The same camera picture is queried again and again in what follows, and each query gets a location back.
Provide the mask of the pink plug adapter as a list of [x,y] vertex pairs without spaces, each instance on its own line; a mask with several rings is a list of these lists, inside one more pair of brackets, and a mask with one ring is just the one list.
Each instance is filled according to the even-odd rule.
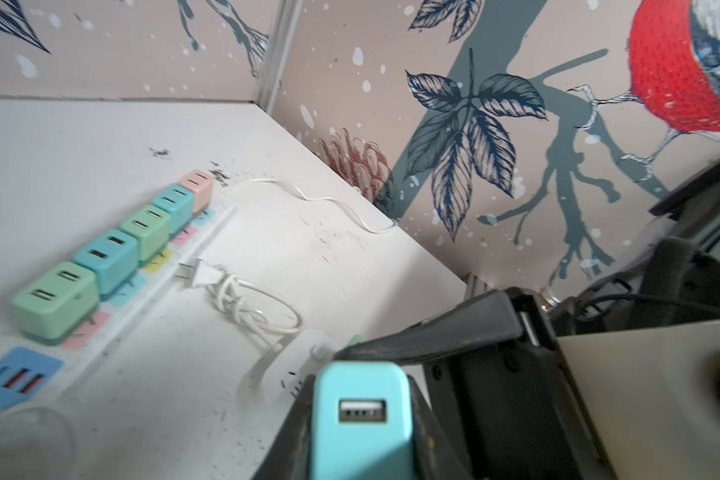
[[209,172],[194,170],[184,175],[179,185],[194,195],[194,215],[198,215],[209,206],[214,188],[214,177]]

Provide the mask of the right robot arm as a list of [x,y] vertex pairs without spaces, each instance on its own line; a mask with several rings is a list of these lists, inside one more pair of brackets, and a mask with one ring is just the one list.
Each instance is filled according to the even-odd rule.
[[580,294],[492,290],[342,360],[420,365],[423,475],[720,479],[720,160]]

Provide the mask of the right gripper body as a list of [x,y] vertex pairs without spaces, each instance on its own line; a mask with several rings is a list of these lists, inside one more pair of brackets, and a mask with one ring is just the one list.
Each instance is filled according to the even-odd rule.
[[421,366],[421,391],[471,479],[612,476],[550,320],[519,288],[489,291],[335,357]]

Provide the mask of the light green plug adapter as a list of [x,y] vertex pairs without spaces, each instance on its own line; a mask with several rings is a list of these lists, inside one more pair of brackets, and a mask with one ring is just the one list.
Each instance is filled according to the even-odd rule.
[[124,220],[119,229],[137,240],[138,260],[143,265],[168,243],[170,215],[154,205],[147,205]]

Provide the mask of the teal plug adapter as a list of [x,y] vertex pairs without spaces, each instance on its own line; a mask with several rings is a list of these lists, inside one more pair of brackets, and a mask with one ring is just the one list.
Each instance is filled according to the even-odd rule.
[[107,299],[138,268],[138,241],[121,230],[111,229],[78,251],[73,262],[96,274],[99,295]]
[[396,364],[334,361],[317,376],[311,479],[414,479],[409,380]]
[[175,237],[194,216],[195,196],[180,185],[172,185],[157,194],[152,204],[170,217],[169,235]]

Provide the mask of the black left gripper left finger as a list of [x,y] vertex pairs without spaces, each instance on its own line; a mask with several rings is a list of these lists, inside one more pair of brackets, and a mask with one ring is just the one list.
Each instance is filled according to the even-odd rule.
[[253,480],[307,480],[315,377],[307,377]]

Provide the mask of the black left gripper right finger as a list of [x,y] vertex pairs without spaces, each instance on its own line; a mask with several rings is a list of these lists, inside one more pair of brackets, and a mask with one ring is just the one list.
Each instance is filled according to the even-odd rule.
[[472,476],[456,455],[415,379],[409,377],[408,381],[411,392],[412,443],[416,478],[471,479]]

